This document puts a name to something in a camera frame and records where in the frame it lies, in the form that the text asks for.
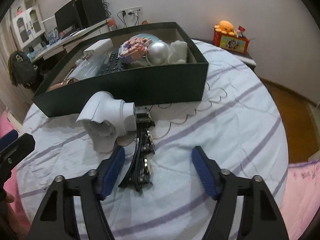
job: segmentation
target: dark green box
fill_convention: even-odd
[[[127,69],[47,91],[51,85],[63,80],[87,47],[110,38],[116,48],[139,33],[153,34],[165,42],[185,41],[188,44],[188,63]],[[33,102],[46,116],[53,117],[80,113],[89,98],[102,90],[110,92],[115,99],[134,102],[136,106],[201,101],[207,70],[208,62],[177,23],[133,26],[79,43],[52,69],[36,91]]]

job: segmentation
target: round table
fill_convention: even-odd
[[[127,172],[135,142],[125,146],[126,160],[110,196],[101,203],[116,239],[201,239],[215,201],[209,198],[191,161],[200,145],[220,168],[252,178],[261,175],[280,205],[288,167],[288,149],[280,114],[259,78],[229,52],[194,40],[209,62],[201,102],[155,105],[154,155],[150,155],[153,186],[139,195],[117,187]],[[32,105],[23,131],[36,140],[36,149],[17,167],[23,207],[30,220],[57,175],[81,176],[109,154],[93,150],[78,114],[48,119]],[[236,238],[242,198],[229,238]],[[81,239],[88,239],[79,197],[75,209]]]

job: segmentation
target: bolt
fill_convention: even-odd
[[[55,177],[54,180],[55,180],[56,182],[60,182],[60,181],[63,181],[63,180],[64,180],[64,177],[63,177],[62,175],[59,175],[59,176]]]
[[[229,174],[231,173],[231,171],[229,171],[228,169],[222,169],[222,170],[221,170],[221,173],[222,173],[223,175],[229,175]]]
[[[88,175],[89,176],[94,176],[94,175],[96,175],[97,174],[97,171],[96,170],[89,170],[88,171]]]
[[[253,179],[254,179],[256,182],[261,182],[261,181],[262,181],[262,177],[259,176],[259,175],[253,176]]]

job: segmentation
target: orange plush toy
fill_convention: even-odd
[[[219,25],[215,25],[214,26],[214,29],[218,33],[228,34],[228,35],[231,35],[231,36],[236,36],[237,35],[233,25],[228,21],[220,21]]]

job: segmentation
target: red box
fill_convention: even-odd
[[[237,38],[214,30],[213,43],[217,47],[246,54],[249,42],[247,38]]]

